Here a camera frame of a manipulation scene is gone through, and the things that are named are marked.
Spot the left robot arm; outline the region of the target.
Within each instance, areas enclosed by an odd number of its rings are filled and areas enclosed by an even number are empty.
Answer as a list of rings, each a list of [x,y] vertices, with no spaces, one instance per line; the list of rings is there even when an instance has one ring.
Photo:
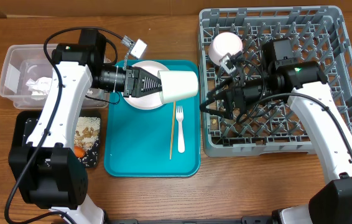
[[[81,27],[77,44],[59,44],[45,56],[53,67],[48,98],[35,128],[22,136],[16,125],[8,163],[16,180],[12,193],[68,223],[108,223],[106,212],[87,194],[88,175],[73,151],[76,125],[90,88],[140,98],[163,89],[143,68],[104,60],[108,30]]]

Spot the white napkin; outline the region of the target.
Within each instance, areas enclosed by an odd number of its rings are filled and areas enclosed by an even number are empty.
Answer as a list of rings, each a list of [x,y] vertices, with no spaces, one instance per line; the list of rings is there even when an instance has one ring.
[[[43,98],[49,94],[51,84],[52,79],[49,77],[41,77],[38,78],[36,81],[30,78],[26,82],[28,90],[32,92],[32,99],[37,101],[43,100]]]

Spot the orange carrot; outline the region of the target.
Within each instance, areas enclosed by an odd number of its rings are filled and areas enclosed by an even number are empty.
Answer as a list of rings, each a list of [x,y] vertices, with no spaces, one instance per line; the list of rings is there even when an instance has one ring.
[[[77,156],[77,158],[83,158],[86,152],[82,147],[74,146],[74,154]]]

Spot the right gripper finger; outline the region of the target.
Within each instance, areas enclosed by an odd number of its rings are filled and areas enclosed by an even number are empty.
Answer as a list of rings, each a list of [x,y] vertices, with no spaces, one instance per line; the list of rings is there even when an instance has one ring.
[[[208,113],[210,115],[219,116],[225,119],[233,119],[233,112],[230,110],[220,111],[207,108],[204,104],[200,105],[200,111],[204,113]]]
[[[233,98],[233,89],[223,89],[225,86],[229,86],[234,82],[233,79],[225,79],[220,82],[218,86],[216,86],[214,89],[210,90],[207,94],[206,97],[208,99],[228,99],[231,100]]]

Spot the white bowl with food scraps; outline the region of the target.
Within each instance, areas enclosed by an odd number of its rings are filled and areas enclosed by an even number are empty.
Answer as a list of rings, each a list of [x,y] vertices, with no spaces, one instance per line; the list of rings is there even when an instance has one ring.
[[[243,50],[242,40],[234,33],[222,32],[212,41],[208,49],[208,56],[215,65],[226,55],[234,55]]]

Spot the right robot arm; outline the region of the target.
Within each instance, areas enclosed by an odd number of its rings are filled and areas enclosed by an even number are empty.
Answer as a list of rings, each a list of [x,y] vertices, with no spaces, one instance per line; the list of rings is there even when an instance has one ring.
[[[287,38],[262,46],[259,78],[247,80],[241,41],[216,40],[209,56],[227,78],[200,105],[205,113],[242,123],[267,101],[282,100],[297,115],[320,160],[326,186],[306,205],[274,210],[268,223],[352,223],[352,134],[337,110],[327,76],[315,61],[299,62]],[[239,110],[235,117],[234,110]]]

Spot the small white round cup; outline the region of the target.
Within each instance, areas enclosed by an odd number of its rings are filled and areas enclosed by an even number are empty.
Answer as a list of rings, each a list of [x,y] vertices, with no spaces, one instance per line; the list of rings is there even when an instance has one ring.
[[[198,77],[193,71],[160,70],[157,75],[162,84],[159,97],[163,105],[194,97],[198,93]]]

